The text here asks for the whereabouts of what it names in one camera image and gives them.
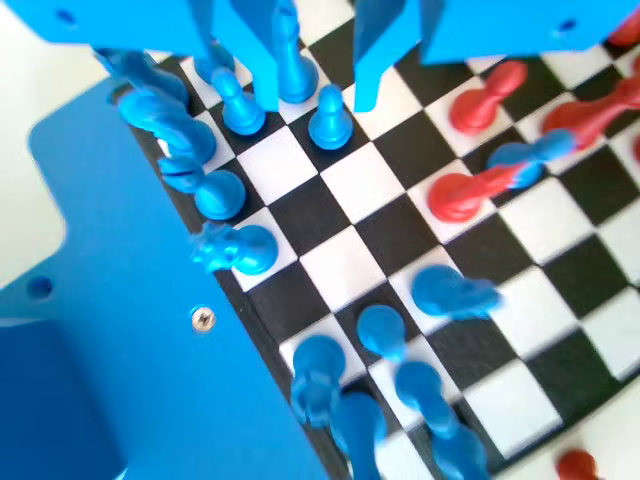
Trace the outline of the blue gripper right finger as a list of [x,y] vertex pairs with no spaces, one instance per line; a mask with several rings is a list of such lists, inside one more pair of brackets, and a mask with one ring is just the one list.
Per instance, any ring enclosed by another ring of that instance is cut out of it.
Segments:
[[355,109],[374,109],[382,75],[412,49],[423,65],[585,50],[625,20],[622,1],[359,1]]

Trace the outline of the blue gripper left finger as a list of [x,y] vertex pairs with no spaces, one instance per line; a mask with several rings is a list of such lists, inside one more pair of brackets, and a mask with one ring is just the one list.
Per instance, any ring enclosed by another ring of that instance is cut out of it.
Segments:
[[204,57],[218,40],[252,75],[259,105],[278,107],[275,1],[15,0],[9,8],[53,43]]

